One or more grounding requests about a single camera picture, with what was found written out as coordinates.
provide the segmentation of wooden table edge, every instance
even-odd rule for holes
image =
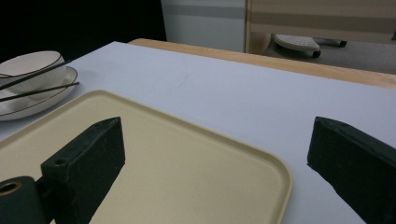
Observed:
[[[287,59],[248,54],[224,49],[211,49],[192,45],[177,44],[145,38],[135,39],[129,44],[153,49],[171,50],[209,58],[222,59],[237,63],[247,63],[262,67],[301,73],[316,77],[325,77],[365,85],[396,89],[396,75],[363,71],[358,69],[330,66],[317,63],[304,63]]]

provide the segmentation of plastic tray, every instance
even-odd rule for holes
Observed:
[[[86,93],[0,142],[0,179],[40,164],[91,124],[121,117],[126,163],[91,223],[280,223],[277,157],[107,91]]]

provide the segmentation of white plate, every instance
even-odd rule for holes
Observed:
[[[66,67],[67,75],[60,85],[70,84],[76,81],[78,72],[72,67]],[[35,113],[50,108],[59,103],[66,97],[75,86],[67,87],[53,91],[53,94],[47,98],[36,99],[35,97],[22,97],[15,100],[5,101],[0,103],[0,120],[20,119],[31,116]],[[0,97],[7,97],[12,95],[7,90],[0,91]]]

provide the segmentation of black chopsticks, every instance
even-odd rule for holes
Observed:
[[[14,99],[18,99],[18,98],[25,97],[25,96],[35,95],[35,94],[39,94],[39,93],[46,92],[46,91],[55,91],[55,90],[59,90],[59,89],[62,89],[62,88],[67,88],[67,87],[71,87],[71,86],[76,86],[76,85],[78,85],[78,84],[79,84],[79,82],[73,82],[73,83],[70,83],[70,84],[62,85],[62,86],[47,88],[47,89],[44,89],[44,90],[29,91],[29,92],[22,93],[22,94],[18,94],[18,95],[14,95],[14,96],[8,96],[8,97],[5,97],[5,98],[1,98],[1,99],[0,99],[0,102],[9,101],[9,100],[14,100]]]
[[[63,65],[65,65],[65,64],[67,64],[67,63],[70,63],[70,62],[71,62],[71,60],[64,61],[64,62],[62,62],[62,63],[58,63],[58,64],[55,64],[55,65],[53,65],[53,66],[51,66],[51,67],[45,68],[45,69],[43,69],[43,70],[40,70],[40,71],[38,71],[38,72],[36,72],[36,73],[34,73],[34,74],[32,74],[32,75],[29,75],[29,76],[26,76],[26,77],[22,77],[22,78],[20,78],[20,79],[18,79],[18,80],[9,82],[9,83],[7,83],[7,84],[4,84],[3,86],[0,86],[0,91],[3,90],[3,89],[6,89],[6,88],[8,88],[8,87],[11,87],[11,86],[13,86],[13,85],[16,85],[16,84],[18,84],[18,83],[20,83],[20,82],[23,82],[23,81],[25,81],[25,80],[28,80],[28,79],[30,79],[30,78],[32,78],[32,77],[40,76],[40,75],[42,75],[42,74],[44,74],[44,73],[46,73],[46,72],[48,72],[48,71],[50,71],[50,70],[53,70],[53,69],[55,69],[55,68],[58,68],[58,67],[63,66]]]

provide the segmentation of white tabletop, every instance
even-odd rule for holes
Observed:
[[[111,91],[276,154],[293,175],[284,216],[293,224],[364,223],[306,165],[316,116],[396,147],[396,90],[118,42],[69,65],[81,84],[49,110],[0,121],[0,140],[81,94]]]

